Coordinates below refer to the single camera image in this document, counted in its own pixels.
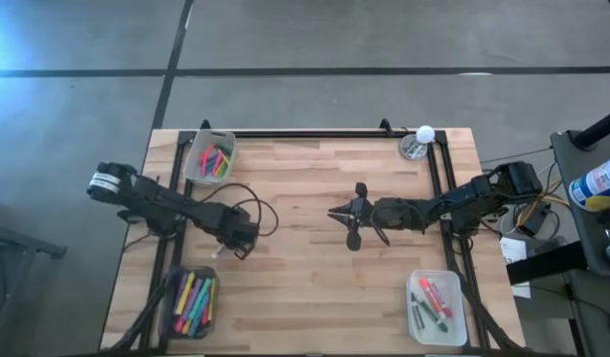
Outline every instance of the cable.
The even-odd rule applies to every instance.
[[[465,238],[467,239],[467,241],[470,243],[470,247],[468,248],[469,251],[472,251],[472,248],[474,248],[474,239],[472,239],[471,236],[466,235]],[[459,241],[459,245],[461,244],[461,238],[457,237],[456,239],[457,241]],[[463,253],[461,252],[457,252],[456,249],[454,249],[454,246],[452,246],[452,252],[454,252],[454,254],[458,254],[458,255],[462,255]]]
[[[541,288],[541,287],[534,287],[534,286],[512,286],[512,288],[531,288],[531,289],[538,289],[540,291],[556,294],[556,295],[558,295],[560,297],[563,297],[563,298],[566,298],[568,300],[573,300],[573,301],[576,301],[576,302],[580,302],[580,303],[584,303],[586,305],[589,305],[589,306],[591,306],[591,307],[593,307],[595,309],[600,310],[600,312],[602,312],[605,315],[610,317],[610,312],[605,310],[604,307],[598,306],[597,304],[595,304],[593,302],[589,302],[587,300],[583,300],[583,299],[575,298],[575,297],[569,297],[568,295],[565,295],[563,293],[559,293],[559,292],[556,292],[556,291],[553,291],[553,290],[550,290],[550,289],[545,289],[545,288]]]
[[[242,201],[234,204],[233,207],[236,208],[236,207],[238,207],[239,205],[241,205],[243,203],[255,202],[255,201],[257,201],[256,198],[245,199],[245,200],[242,200]],[[274,207],[272,207],[271,204],[267,203],[266,201],[264,201],[262,199],[258,199],[258,201],[260,201],[261,203],[265,204],[272,211],[272,213],[274,213],[274,217],[276,217],[276,226],[274,226],[274,229],[272,229],[269,233],[258,233],[258,235],[261,236],[261,237],[267,237],[267,236],[270,236],[270,235],[274,234],[278,230],[278,227],[280,225],[280,221],[278,219],[278,213],[276,213],[276,210],[274,209]]]
[[[555,235],[558,234],[558,230],[560,230],[560,216],[558,216],[558,214],[552,210],[549,213],[551,213],[555,216],[555,228],[553,229],[551,236],[548,238],[545,238],[546,240],[549,240],[549,239],[555,237]]]
[[[497,158],[497,159],[491,159],[491,160],[484,160],[481,162],[481,164],[487,164],[487,163],[493,163],[496,161],[501,161],[501,160],[506,160],[506,159],[513,159],[513,158],[519,158],[521,156],[525,156],[525,155],[531,155],[531,154],[536,154],[536,153],[541,153],[541,152],[545,152],[547,150],[551,150],[551,147],[546,148],[546,149],[539,149],[539,150],[534,150],[534,151],[530,151],[530,152],[526,152],[523,154],[516,154],[516,155],[510,155],[507,157],[503,157],[503,158]]]
[[[143,241],[144,239],[146,239],[146,238],[148,238],[148,237],[150,237],[150,236],[153,236],[153,235],[155,235],[155,233],[154,233],[154,232],[152,232],[152,231],[148,231],[148,233],[147,233],[146,235],[144,235],[144,236],[142,236],[142,237],[139,237],[139,238],[135,239],[134,241],[132,241],[132,242],[130,242],[130,243],[128,243],[128,244],[126,244],[126,245],[124,246],[124,250],[123,250],[123,252],[126,252],[126,250],[128,249],[128,247],[130,247],[130,246],[132,246],[132,245],[134,245],[134,244],[137,244],[137,243],[139,243],[139,242]]]
[[[5,266],[4,266],[1,258],[0,258],[0,279],[2,282],[2,290],[3,290],[3,297],[0,300],[0,310],[2,310],[3,305],[5,304],[5,301],[7,300],[7,283],[5,282]]]
[[[555,167],[555,164],[557,164],[557,162],[553,162],[553,164],[551,164],[551,167],[549,168],[549,172],[547,173],[547,185],[545,188],[545,194],[553,193],[553,192],[549,192],[549,180],[551,179],[551,172],[553,171],[553,167]]]
[[[538,171],[536,173],[536,176],[539,176],[540,174],[544,173],[545,170],[551,168],[554,165],[555,162],[551,162],[549,165],[545,166],[544,168],[542,168],[540,171]]]
[[[261,199],[258,198],[258,195],[256,195],[256,192],[254,192],[254,190],[252,190],[252,188],[246,186],[243,183],[232,182],[232,183],[224,184],[223,186],[217,188],[213,193],[209,194],[208,196],[202,198],[201,200],[197,201],[196,203],[194,203],[192,205],[198,205],[198,204],[205,203],[207,200],[213,198],[220,191],[222,191],[222,190],[224,190],[224,189],[226,189],[228,187],[232,187],[232,186],[238,186],[238,187],[245,188],[245,189],[247,189],[248,192],[250,192],[252,194],[252,196],[254,196],[253,200],[256,203],[258,203],[258,223],[256,223],[256,226],[260,229],[260,227],[261,227],[261,220],[263,219],[263,209],[261,208]]]

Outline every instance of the yellow marker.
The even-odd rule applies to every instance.
[[[183,330],[182,330],[182,332],[184,334],[187,334],[187,332],[189,331],[189,326],[191,323],[192,323],[192,320],[188,320],[185,322],[185,325],[183,326]]]
[[[214,291],[216,282],[212,283],[212,290],[209,291],[209,310],[207,311],[207,320],[212,320],[212,310],[214,309]]]
[[[194,272],[190,272],[187,276],[187,282],[185,282],[185,288],[183,288],[182,298],[179,300],[179,304],[177,305],[177,311],[175,314],[182,314],[183,308],[185,307],[185,301],[187,300],[187,296],[189,295],[189,290],[192,288],[192,282],[194,281]]]

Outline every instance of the gray floor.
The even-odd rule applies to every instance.
[[[182,7],[183,0],[0,0],[0,69],[166,68]],[[610,65],[610,6],[195,0],[179,67],[357,65]],[[36,265],[11,355],[97,347],[126,226],[84,191],[99,161],[141,168],[163,82],[0,78],[0,221],[69,247],[63,261]],[[163,127],[196,128],[202,119],[222,128],[373,127],[388,118],[396,126],[472,127],[487,160],[546,147],[551,132],[608,112],[610,74],[186,77],[174,82]],[[541,169],[552,156],[525,159]],[[561,217],[560,233],[575,239],[570,218]],[[566,334],[538,332],[556,324],[537,318],[555,303],[546,298],[519,301],[528,345],[564,351]]]

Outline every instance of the red marker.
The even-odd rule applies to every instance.
[[[434,297],[436,298],[436,300],[441,305],[441,308],[443,309],[443,313],[445,313],[445,315],[448,317],[452,317],[452,310],[450,309],[450,307],[447,306],[447,303],[445,303],[445,300],[441,296],[441,293],[439,292],[439,290],[436,288],[436,285],[434,284],[432,279],[428,278],[427,280],[430,283],[430,289],[432,290]]]
[[[430,282],[426,278],[420,278],[420,286],[422,286],[426,298],[428,299],[428,301],[430,301],[430,304],[432,305],[434,311],[436,311],[436,313],[439,315],[440,320],[445,320],[445,313],[443,312],[443,308],[441,308],[441,304],[436,299],[434,293],[430,289]]]

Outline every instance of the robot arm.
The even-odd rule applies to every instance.
[[[86,193],[100,202],[128,208],[117,215],[126,221],[143,217],[148,228],[162,237],[176,234],[179,221],[185,217],[241,260],[256,246],[258,224],[250,222],[243,208],[193,200],[137,175],[128,165],[100,163]]]
[[[449,214],[452,232],[458,235],[476,232],[483,216],[505,214],[506,204],[532,202],[543,187],[530,164],[516,162],[497,167],[491,173],[433,199],[380,198],[371,204],[366,184],[355,186],[357,198],[343,206],[329,209],[328,216],[346,225],[349,233],[346,245],[359,250],[360,226],[373,227],[382,241],[390,245],[382,229],[425,231],[442,215]]]

